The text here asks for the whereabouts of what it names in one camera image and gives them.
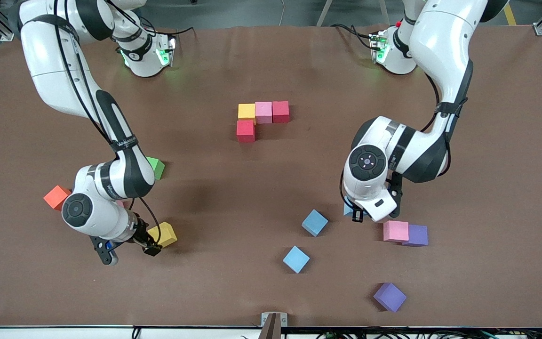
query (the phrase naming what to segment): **green cube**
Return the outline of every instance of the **green cube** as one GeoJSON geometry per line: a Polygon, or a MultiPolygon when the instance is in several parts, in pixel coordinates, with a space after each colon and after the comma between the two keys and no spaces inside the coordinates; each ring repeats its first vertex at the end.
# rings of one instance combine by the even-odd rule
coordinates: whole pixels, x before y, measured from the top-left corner
{"type": "Polygon", "coordinates": [[[164,163],[155,157],[146,157],[146,159],[150,161],[156,180],[160,180],[162,178],[162,171],[164,171],[164,163]]]}

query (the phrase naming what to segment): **foam cube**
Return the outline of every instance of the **foam cube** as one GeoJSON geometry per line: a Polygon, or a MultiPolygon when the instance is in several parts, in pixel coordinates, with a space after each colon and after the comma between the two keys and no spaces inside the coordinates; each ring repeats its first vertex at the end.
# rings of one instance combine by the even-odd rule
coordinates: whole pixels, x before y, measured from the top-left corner
{"type": "Polygon", "coordinates": [[[288,265],[288,267],[291,268],[294,272],[300,273],[309,259],[310,258],[308,255],[306,255],[298,247],[294,246],[284,258],[284,264],[288,265]]]}
{"type": "Polygon", "coordinates": [[[273,122],[273,104],[268,101],[254,103],[254,115],[257,124],[271,124],[273,122]]]}
{"type": "MultiPolygon", "coordinates": [[[[148,233],[152,236],[152,238],[154,238],[154,241],[158,240],[159,232],[158,232],[157,226],[154,226],[151,229],[149,229],[148,233]]],[[[175,235],[175,232],[173,231],[173,226],[171,226],[170,223],[167,223],[166,221],[164,221],[163,223],[160,223],[159,245],[161,245],[164,248],[164,247],[167,247],[168,245],[171,245],[175,241],[177,241],[177,236],[175,235]]]]}
{"type": "Polygon", "coordinates": [[[162,171],[164,171],[164,163],[155,157],[146,157],[154,170],[154,176],[156,180],[162,178],[162,171]]]}
{"type": "Polygon", "coordinates": [[[316,210],[312,210],[305,221],[303,221],[304,229],[312,234],[312,236],[318,236],[325,225],[327,225],[327,219],[316,210]]]}
{"type": "Polygon", "coordinates": [[[374,299],[381,303],[385,309],[396,312],[405,302],[407,296],[394,286],[393,283],[387,282],[374,294],[374,299]]]}
{"type": "Polygon", "coordinates": [[[238,120],[235,136],[239,142],[254,142],[254,122],[252,120],[238,120]]]}
{"type": "Polygon", "coordinates": [[[43,200],[54,210],[62,210],[62,206],[66,198],[71,195],[71,191],[60,185],[54,187],[49,193],[43,197],[43,200]]]}
{"type": "Polygon", "coordinates": [[[256,124],[255,112],[255,104],[239,104],[237,106],[237,120],[252,120],[256,124]]]}
{"type": "Polygon", "coordinates": [[[422,225],[409,225],[409,240],[403,241],[405,246],[428,246],[428,228],[422,225]]]}
{"type": "Polygon", "coordinates": [[[273,123],[290,122],[290,105],[287,101],[273,102],[273,123]]]}
{"type": "Polygon", "coordinates": [[[344,204],[344,215],[352,215],[352,208],[350,208],[346,203],[344,204]]]}
{"type": "Polygon", "coordinates": [[[409,223],[406,221],[386,221],[383,224],[384,241],[409,241],[409,223]]]}

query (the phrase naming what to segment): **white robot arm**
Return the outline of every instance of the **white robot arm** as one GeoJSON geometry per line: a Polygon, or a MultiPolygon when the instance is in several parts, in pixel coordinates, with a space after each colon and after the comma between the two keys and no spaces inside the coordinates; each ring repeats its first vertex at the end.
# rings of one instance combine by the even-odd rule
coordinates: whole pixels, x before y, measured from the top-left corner
{"type": "Polygon", "coordinates": [[[398,216],[402,175],[412,182],[434,180],[449,167],[449,141],[466,101],[473,63],[468,45],[486,8],[486,0],[404,0],[409,17],[400,28],[389,29],[389,43],[382,55],[383,66],[407,73],[415,65],[434,79],[441,93],[430,132],[378,116],[365,122],[351,145],[344,164],[343,186],[352,202],[353,221],[362,221],[366,211],[373,221],[398,216]],[[403,51],[394,39],[406,41],[403,51]],[[411,60],[413,67],[405,69],[411,60]],[[387,180],[388,171],[393,171],[387,180]]]}
{"type": "Polygon", "coordinates": [[[150,34],[130,8],[139,0],[24,0],[11,10],[10,23],[20,32],[26,64],[41,99],[60,112],[89,118],[116,157],[81,168],[73,193],[62,207],[64,221],[91,236],[104,264],[118,261],[113,249],[125,241],[156,255],[161,247],[138,215],[115,200],[141,198],[152,189],[154,173],[112,96],[99,88],[81,44],[113,37],[135,75],[156,75],[169,64],[166,34],[150,34]]]}

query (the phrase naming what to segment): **red cube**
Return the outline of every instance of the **red cube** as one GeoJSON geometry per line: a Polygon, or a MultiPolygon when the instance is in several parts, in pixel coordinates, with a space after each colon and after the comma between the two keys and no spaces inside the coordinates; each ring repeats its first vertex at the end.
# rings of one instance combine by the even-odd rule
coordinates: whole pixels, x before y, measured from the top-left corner
{"type": "Polygon", "coordinates": [[[287,101],[273,102],[273,123],[290,122],[290,106],[287,101]]]}
{"type": "Polygon", "coordinates": [[[54,187],[43,197],[43,200],[54,210],[62,210],[62,205],[66,198],[71,195],[71,191],[60,185],[54,187]]]}
{"type": "Polygon", "coordinates": [[[238,120],[235,135],[239,142],[254,142],[254,121],[238,120]]]}

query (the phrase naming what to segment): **light blue cube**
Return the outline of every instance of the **light blue cube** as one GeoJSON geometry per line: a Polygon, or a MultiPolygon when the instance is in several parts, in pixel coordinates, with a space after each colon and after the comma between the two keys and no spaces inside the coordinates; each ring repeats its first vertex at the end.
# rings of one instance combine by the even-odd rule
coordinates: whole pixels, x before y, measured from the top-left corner
{"type": "Polygon", "coordinates": [[[352,208],[345,203],[344,204],[344,215],[352,215],[352,208]]]}
{"type": "Polygon", "coordinates": [[[300,273],[309,259],[308,255],[294,246],[284,258],[284,264],[288,265],[294,272],[300,273]]]}
{"type": "Polygon", "coordinates": [[[316,210],[312,210],[305,221],[303,221],[304,229],[313,236],[318,236],[319,232],[321,232],[326,224],[327,219],[325,219],[323,215],[316,210]]]}

